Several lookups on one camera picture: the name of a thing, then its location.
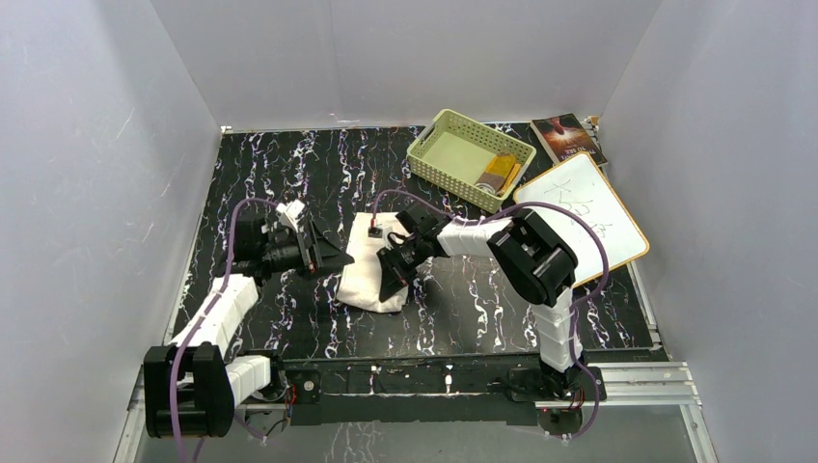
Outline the cream white towel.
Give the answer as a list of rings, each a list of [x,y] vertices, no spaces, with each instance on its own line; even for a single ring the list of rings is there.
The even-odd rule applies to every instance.
[[[405,229],[398,223],[395,212],[393,232],[404,233]],[[340,285],[336,300],[350,307],[372,313],[397,313],[407,303],[408,288],[404,287],[395,296],[380,302],[378,292],[381,282],[381,268],[376,253],[382,248],[388,248],[386,239],[368,238],[367,229],[371,214],[357,212],[355,214],[345,252],[355,259],[341,272]]]

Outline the light green plastic basket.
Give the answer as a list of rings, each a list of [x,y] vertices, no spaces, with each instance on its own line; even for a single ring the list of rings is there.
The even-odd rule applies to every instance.
[[[515,177],[493,192],[477,186],[491,161],[511,156]],[[450,109],[441,110],[410,144],[412,174],[487,211],[497,212],[536,157],[534,146]]]

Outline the brown and yellow towel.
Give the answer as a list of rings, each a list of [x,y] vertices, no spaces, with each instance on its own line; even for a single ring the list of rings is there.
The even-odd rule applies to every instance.
[[[493,196],[501,196],[516,178],[522,165],[512,154],[498,154],[477,179],[475,187]]]

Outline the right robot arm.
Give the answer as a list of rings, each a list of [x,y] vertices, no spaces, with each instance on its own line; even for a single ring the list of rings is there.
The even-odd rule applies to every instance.
[[[419,265],[453,256],[493,259],[516,293],[528,302],[539,337],[538,368],[513,368],[503,384],[512,399],[567,399],[578,392],[583,347],[572,320],[574,251],[532,209],[471,225],[416,206],[396,219],[404,233],[371,221],[368,237],[382,238],[378,298],[386,301],[415,279]]]

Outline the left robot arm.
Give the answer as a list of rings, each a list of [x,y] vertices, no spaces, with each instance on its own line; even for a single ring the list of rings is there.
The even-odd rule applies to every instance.
[[[223,437],[237,407],[253,394],[276,401],[289,387],[280,355],[251,350],[226,356],[262,287],[292,271],[315,280],[341,271],[354,258],[314,222],[239,219],[210,293],[168,344],[153,346],[143,361],[146,428],[153,438]]]

